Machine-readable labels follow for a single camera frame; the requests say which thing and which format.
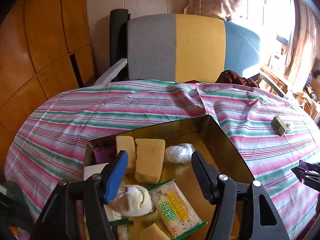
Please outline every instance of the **purple cloth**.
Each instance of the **purple cloth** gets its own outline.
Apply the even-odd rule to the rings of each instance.
[[[104,148],[95,148],[93,149],[93,154],[96,157],[97,164],[111,163],[116,159],[116,145]]]

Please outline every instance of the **blue fabric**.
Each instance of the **blue fabric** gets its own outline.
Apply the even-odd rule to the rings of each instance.
[[[224,21],[226,29],[226,58],[224,70],[233,70],[249,78],[260,72],[260,66],[250,68],[260,59],[260,37],[253,31]]]
[[[107,182],[106,193],[104,195],[104,201],[106,204],[109,204],[111,200],[116,197],[121,181],[127,169],[128,161],[128,153],[126,151],[123,151],[123,154],[120,156],[119,161],[116,164]]]

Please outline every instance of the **yellow fabric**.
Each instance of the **yellow fabric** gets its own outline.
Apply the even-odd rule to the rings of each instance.
[[[226,30],[222,20],[176,14],[176,82],[215,82],[223,71]]]

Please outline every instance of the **white armrest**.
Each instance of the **white armrest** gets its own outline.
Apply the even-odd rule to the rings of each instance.
[[[121,69],[123,69],[128,63],[128,59],[122,58],[119,61],[117,61],[112,67],[110,67],[101,77],[98,78],[98,80],[95,82],[95,85],[101,85],[110,83],[111,80],[113,80],[120,72]]]

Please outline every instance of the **chair backrest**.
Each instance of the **chair backrest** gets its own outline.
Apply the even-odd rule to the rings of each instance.
[[[215,82],[224,70],[259,73],[260,38],[215,18],[158,14],[128,22],[130,79]]]

